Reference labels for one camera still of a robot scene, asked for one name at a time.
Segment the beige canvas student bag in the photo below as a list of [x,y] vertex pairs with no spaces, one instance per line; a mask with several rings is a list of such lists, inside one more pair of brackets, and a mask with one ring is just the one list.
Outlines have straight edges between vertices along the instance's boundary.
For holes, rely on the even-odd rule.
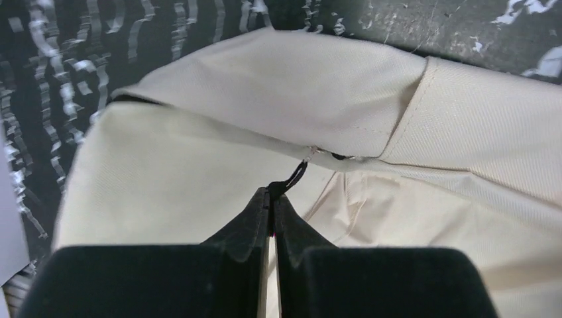
[[464,252],[501,317],[561,316],[561,87],[256,30],[158,68],[78,147],[52,247],[201,242],[257,188],[338,246]]

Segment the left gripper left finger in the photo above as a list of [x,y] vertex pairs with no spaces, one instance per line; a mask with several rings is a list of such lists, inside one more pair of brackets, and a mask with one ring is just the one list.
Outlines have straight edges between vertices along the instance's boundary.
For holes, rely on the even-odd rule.
[[70,246],[32,283],[19,317],[264,317],[269,194],[199,244]]

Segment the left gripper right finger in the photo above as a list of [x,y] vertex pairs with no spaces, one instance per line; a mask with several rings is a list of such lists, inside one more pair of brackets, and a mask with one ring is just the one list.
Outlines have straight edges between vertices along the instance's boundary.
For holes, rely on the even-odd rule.
[[339,248],[285,196],[272,203],[282,317],[495,317],[478,270],[450,248]]

